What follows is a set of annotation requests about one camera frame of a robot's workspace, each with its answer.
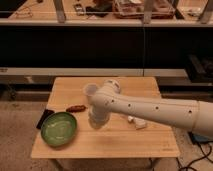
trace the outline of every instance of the bowl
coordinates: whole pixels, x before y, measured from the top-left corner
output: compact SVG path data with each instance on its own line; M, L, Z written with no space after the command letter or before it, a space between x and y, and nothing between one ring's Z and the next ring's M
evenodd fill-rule
M76 133L77 120L68 112L57 112L48 116L41 126L41 137L50 146L69 143Z

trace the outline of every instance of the table top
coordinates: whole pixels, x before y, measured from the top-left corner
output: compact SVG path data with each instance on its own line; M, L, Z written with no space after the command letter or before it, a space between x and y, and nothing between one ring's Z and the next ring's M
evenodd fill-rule
M48 109L65 111L72 105L85 105L83 94L87 83L102 85L106 79L115 79L122 94L160 98L153 77L58 77L55 80ZM147 121L147 127L136 130L127 116L111 114L110 121L100 130L88 123L88 110L73 113L78 122L75 138L67 145L52 148L42 140L38 131L32 148L32 158L137 158L177 157L179 149L171 127Z

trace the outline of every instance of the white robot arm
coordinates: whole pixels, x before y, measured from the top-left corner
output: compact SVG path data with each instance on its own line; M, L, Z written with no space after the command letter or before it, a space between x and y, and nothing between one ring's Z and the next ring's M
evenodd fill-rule
M124 96L115 80L107 80L91 97L89 121L100 128L110 113L122 113L178 127L213 139L213 104L196 100Z

